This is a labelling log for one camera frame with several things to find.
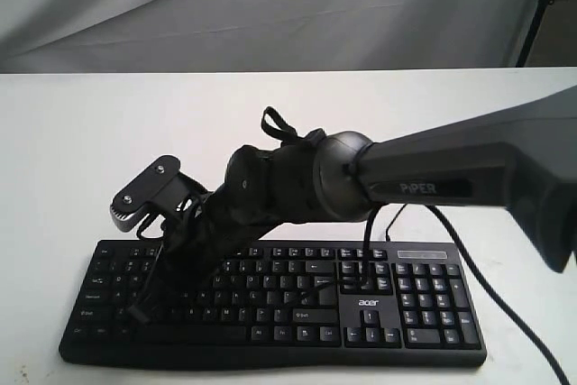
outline black cable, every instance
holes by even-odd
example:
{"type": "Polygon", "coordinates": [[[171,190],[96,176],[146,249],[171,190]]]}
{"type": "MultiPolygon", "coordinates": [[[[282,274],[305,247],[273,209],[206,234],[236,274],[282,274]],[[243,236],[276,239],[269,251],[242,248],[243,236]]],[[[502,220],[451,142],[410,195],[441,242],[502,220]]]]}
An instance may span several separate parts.
{"type": "Polygon", "coordinates": [[[395,222],[397,221],[398,216],[401,214],[401,212],[403,212],[405,210],[405,208],[407,207],[408,203],[406,203],[405,205],[401,206],[400,209],[397,211],[397,213],[395,214],[395,216],[393,216],[393,219],[390,220],[389,225],[387,226],[387,229],[385,230],[385,242],[390,243],[390,236],[389,236],[389,230],[390,228],[395,224],[395,222]]]}
{"type": "Polygon", "coordinates": [[[364,226],[364,236],[362,238],[362,272],[361,277],[357,280],[345,280],[345,279],[336,279],[334,281],[327,281],[326,283],[319,284],[318,286],[311,288],[309,290],[302,291],[295,299],[291,299],[289,302],[285,302],[282,306],[286,308],[291,308],[297,305],[301,300],[310,297],[311,295],[320,292],[322,289],[330,288],[331,286],[337,284],[349,284],[349,285],[359,285],[362,286],[367,284],[369,280],[369,254],[371,252],[371,233],[372,233],[372,226],[374,225],[375,218],[379,213],[382,205],[374,207],[371,212],[369,213],[369,217],[367,218],[367,223],[364,226]]]}
{"type": "Polygon", "coordinates": [[[567,379],[567,376],[565,376],[565,373],[563,372],[561,365],[555,359],[549,348],[545,345],[545,343],[541,341],[541,339],[537,336],[537,334],[535,334],[533,330],[523,321],[523,319],[521,319],[521,317],[519,317],[517,313],[515,313],[515,311],[499,296],[499,294],[489,284],[489,282],[485,279],[485,277],[483,277],[481,271],[479,270],[479,268],[477,268],[477,265],[475,265],[475,262],[473,261],[471,255],[469,254],[469,252],[467,252],[467,249],[463,245],[463,241],[461,241],[461,238],[454,230],[449,220],[447,220],[446,216],[444,216],[444,214],[439,209],[437,209],[436,206],[427,206],[426,208],[438,218],[438,220],[444,226],[446,231],[449,233],[449,235],[454,241],[454,244],[457,246],[459,253],[465,260],[465,263],[467,263],[467,266],[471,270],[472,275],[475,277],[475,279],[477,279],[477,281],[479,281],[479,284],[481,284],[481,286],[485,289],[485,291],[489,294],[489,296],[493,299],[493,301],[495,301],[495,303],[501,308],[501,310],[503,310],[505,314],[510,317],[510,319],[515,323],[515,325],[517,325],[519,329],[523,331],[523,333],[525,333],[525,335],[529,338],[529,340],[533,342],[533,344],[537,347],[537,349],[539,349],[539,351],[543,354],[547,362],[549,362],[549,365],[551,365],[551,368],[557,375],[559,381],[563,385],[569,385],[569,380],[567,379]]]}

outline black keyboard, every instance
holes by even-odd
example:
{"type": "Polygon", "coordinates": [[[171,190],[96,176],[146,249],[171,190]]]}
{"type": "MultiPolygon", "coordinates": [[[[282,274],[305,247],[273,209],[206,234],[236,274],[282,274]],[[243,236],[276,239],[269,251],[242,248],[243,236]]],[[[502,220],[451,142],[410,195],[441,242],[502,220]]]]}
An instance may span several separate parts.
{"type": "Polygon", "coordinates": [[[259,241],[140,325],[138,297],[158,244],[101,241],[62,340],[67,362],[228,370],[342,365],[478,366],[487,352],[452,243],[259,241]],[[286,308],[303,290],[322,289],[286,308]]]}

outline robotic arm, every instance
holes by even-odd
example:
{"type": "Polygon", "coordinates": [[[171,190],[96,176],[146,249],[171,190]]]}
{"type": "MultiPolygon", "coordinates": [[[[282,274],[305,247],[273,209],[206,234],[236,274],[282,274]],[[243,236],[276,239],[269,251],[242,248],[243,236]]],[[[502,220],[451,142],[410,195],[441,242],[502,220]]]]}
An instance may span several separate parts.
{"type": "Polygon", "coordinates": [[[114,197],[122,231],[142,222],[140,236],[165,218],[162,266],[175,281],[203,279],[277,225],[359,222],[388,203],[503,206],[552,270],[577,252],[577,87],[380,143],[320,129],[299,137],[270,107],[261,126],[281,146],[237,150],[214,192],[163,156],[114,197]]]}

